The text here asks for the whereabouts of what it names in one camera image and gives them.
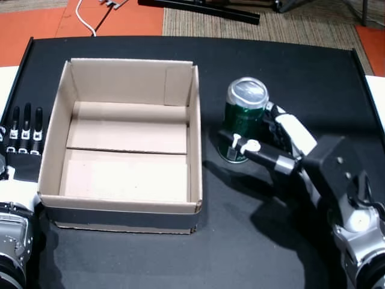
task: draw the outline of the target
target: black cable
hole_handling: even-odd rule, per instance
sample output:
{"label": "black cable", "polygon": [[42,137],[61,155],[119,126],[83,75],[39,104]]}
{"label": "black cable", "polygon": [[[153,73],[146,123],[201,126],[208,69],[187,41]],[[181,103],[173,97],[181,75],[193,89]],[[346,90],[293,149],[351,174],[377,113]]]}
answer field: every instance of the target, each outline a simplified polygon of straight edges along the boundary
{"label": "black cable", "polygon": [[102,26],[104,20],[107,18],[107,16],[109,15],[109,13],[111,12],[112,8],[114,8],[113,5],[110,5],[106,14],[104,15],[104,17],[102,18],[102,20],[100,20],[99,24],[97,25],[97,27],[95,28],[95,32],[100,28],[100,26]]}
{"label": "black cable", "polygon": [[363,207],[373,207],[377,210],[378,212],[378,215],[380,217],[380,219],[382,221],[385,221],[385,205],[382,204],[381,202],[376,202],[373,200],[373,197],[372,197],[372,191],[371,191],[371,188],[370,188],[370,183],[369,183],[369,178],[366,174],[362,175],[361,176],[361,179],[365,179],[364,182],[364,186],[365,186],[365,198],[366,200],[361,200],[358,196],[358,194],[352,194],[351,197],[353,199],[353,201],[357,204],[357,205],[361,205]]}

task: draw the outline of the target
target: metal bar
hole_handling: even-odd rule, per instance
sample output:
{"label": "metal bar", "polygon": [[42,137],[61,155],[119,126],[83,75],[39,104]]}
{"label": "metal bar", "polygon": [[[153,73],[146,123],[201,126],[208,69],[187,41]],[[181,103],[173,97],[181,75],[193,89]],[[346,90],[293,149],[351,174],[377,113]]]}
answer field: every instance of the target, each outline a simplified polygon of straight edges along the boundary
{"label": "metal bar", "polygon": [[139,0],[140,5],[146,6],[155,6],[155,7],[167,7],[180,10],[188,10],[213,16],[219,16],[231,20],[246,22],[250,24],[259,24],[259,14],[254,14],[251,12],[230,9],[226,7],[221,7],[219,5],[198,4],[192,1],[184,0]]}
{"label": "metal bar", "polygon": [[297,0],[289,0],[284,6],[282,6],[278,11],[279,13],[285,13],[293,8]]}
{"label": "metal bar", "polygon": [[368,0],[362,1],[362,26],[366,26],[366,18],[368,16]]}

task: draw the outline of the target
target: white cable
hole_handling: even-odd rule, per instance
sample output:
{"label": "white cable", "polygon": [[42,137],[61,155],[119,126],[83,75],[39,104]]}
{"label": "white cable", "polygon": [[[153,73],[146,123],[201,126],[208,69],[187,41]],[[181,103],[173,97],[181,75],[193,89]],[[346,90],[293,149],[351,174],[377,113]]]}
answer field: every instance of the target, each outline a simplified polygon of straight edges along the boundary
{"label": "white cable", "polygon": [[79,15],[79,7],[80,7],[80,5],[82,4],[82,1],[83,1],[83,0],[79,0],[78,6],[76,6],[76,10],[75,10],[76,16],[78,17],[78,19],[80,20],[80,22],[82,22],[82,23],[83,23],[89,30],[91,30],[92,35],[93,35],[94,37],[96,37],[95,29],[92,28],[92,26],[91,26],[90,24],[88,24],[86,21],[84,21],[83,18],[80,17],[80,15]]}

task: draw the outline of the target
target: orange floor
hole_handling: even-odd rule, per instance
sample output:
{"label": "orange floor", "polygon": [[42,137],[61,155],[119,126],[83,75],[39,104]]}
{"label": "orange floor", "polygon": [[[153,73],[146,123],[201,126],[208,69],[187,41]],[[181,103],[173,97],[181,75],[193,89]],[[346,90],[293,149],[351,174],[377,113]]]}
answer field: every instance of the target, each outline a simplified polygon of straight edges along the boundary
{"label": "orange floor", "polygon": [[385,77],[385,30],[356,26],[366,56],[376,76]]}
{"label": "orange floor", "polygon": [[[36,39],[90,36],[75,14],[78,0],[69,0],[66,8],[1,13],[0,66],[19,65],[31,36]],[[108,8],[97,0],[83,0],[79,14],[92,27]],[[138,5],[129,0],[118,10],[112,9],[97,31],[99,36],[162,35],[163,9]]]}

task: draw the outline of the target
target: black tape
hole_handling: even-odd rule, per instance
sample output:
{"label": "black tape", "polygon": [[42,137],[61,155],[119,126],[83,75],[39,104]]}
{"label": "black tape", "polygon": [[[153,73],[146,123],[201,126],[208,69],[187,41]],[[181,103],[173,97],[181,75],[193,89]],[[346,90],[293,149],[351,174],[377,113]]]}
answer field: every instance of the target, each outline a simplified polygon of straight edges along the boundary
{"label": "black tape", "polygon": [[163,214],[121,211],[98,211],[45,207],[50,220],[60,223],[116,225],[159,229],[192,229],[199,219],[195,214]]}

